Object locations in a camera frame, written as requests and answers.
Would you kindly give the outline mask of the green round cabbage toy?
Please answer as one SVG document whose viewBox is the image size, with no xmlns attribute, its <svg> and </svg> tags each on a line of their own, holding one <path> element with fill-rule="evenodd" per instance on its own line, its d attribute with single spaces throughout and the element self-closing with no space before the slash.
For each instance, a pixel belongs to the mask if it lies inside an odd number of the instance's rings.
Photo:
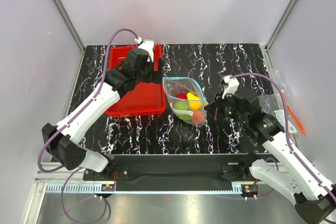
<svg viewBox="0 0 336 224">
<path fill-rule="evenodd" d="M 174 108 L 177 109 L 177 110 L 188 111 L 189 110 L 188 102 L 184 101 L 184 100 L 183 101 L 182 100 L 176 101 L 174 103 Z"/>
</svg>

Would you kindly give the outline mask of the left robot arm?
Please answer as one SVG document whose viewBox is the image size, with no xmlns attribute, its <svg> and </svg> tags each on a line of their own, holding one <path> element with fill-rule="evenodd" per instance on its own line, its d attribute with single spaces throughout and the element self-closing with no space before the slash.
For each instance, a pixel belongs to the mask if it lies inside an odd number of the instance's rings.
<svg viewBox="0 0 336 224">
<path fill-rule="evenodd" d="M 155 68 L 154 51 L 154 47 L 146 48 L 141 44 L 132 48 L 114 68 L 104 71 L 101 82 L 82 104 L 55 125 L 43 126 L 41 151 L 50 154 L 68 170 L 86 168 L 103 180 L 109 179 L 113 175 L 110 160 L 79 143 L 94 122 L 138 84 L 159 82 L 162 75 Z"/>
</svg>

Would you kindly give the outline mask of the red plastic tray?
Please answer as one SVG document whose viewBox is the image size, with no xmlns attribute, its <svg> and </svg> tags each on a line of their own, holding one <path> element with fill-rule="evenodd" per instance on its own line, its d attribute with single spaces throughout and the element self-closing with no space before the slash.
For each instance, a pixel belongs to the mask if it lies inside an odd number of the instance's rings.
<svg viewBox="0 0 336 224">
<path fill-rule="evenodd" d="M 126 59 L 128 52 L 136 46 L 113 47 L 110 52 L 109 70 Z M 159 68 L 162 59 L 162 45 L 154 49 L 154 70 Z M 105 114 L 114 118 L 161 115 L 166 109 L 166 98 L 162 84 L 139 83 L 120 101 L 109 107 Z"/>
</svg>

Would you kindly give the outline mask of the clear blue zip bag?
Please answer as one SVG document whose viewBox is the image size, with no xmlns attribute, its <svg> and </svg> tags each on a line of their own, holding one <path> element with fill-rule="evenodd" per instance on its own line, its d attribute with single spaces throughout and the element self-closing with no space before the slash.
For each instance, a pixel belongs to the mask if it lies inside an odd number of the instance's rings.
<svg viewBox="0 0 336 224">
<path fill-rule="evenodd" d="M 201 86 L 189 77 L 164 77 L 163 90 L 173 113 L 187 124 L 202 127 L 208 105 Z"/>
</svg>

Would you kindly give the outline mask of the orange peach toy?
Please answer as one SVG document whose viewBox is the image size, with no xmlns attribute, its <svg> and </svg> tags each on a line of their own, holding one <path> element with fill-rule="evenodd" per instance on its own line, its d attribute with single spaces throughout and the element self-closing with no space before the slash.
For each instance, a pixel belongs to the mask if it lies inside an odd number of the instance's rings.
<svg viewBox="0 0 336 224">
<path fill-rule="evenodd" d="M 194 111 L 191 117 L 192 123 L 203 124 L 205 122 L 205 115 L 206 114 L 201 110 Z"/>
</svg>

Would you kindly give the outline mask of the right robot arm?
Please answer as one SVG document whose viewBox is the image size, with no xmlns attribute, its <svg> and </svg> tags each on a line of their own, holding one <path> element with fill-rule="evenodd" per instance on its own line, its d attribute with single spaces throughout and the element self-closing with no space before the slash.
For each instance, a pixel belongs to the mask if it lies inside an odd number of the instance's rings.
<svg viewBox="0 0 336 224">
<path fill-rule="evenodd" d="M 255 178 L 286 197 L 306 223 L 321 223 L 335 211 L 335 184 L 319 172 L 289 138 L 287 131 L 259 105 L 249 99 L 227 94 L 217 97 L 205 110 L 213 117 L 228 117 L 242 124 L 244 131 L 270 152 L 286 169 L 287 175 L 249 154 L 238 167 L 244 180 Z"/>
</svg>

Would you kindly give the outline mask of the yellow pear toy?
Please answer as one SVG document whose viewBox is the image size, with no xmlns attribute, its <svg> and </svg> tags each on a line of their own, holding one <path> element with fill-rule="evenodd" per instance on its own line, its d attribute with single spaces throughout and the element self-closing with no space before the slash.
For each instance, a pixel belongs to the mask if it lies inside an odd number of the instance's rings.
<svg viewBox="0 0 336 224">
<path fill-rule="evenodd" d="M 187 100 L 188 100 L 188 106 L 192 111 L 196 111 L 196 110 L 201 109 L 202 101 L 194 93 L 188 92 L 187 93 Z"/>
</svg>

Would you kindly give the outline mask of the red apple toy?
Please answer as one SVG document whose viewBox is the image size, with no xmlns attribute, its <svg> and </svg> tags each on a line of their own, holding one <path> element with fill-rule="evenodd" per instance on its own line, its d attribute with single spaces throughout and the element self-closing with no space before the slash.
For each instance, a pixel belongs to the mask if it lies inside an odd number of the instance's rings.
<svg viewBox="0 0 336 224">
<path fill-rule="evenodd" d="M 186 93 L 179 93 L 176 97 L 177 97 L 178 99 L 188 100 L 188 98 L 187 98 L 187 94 L 186 94 Z"/>
</svg>

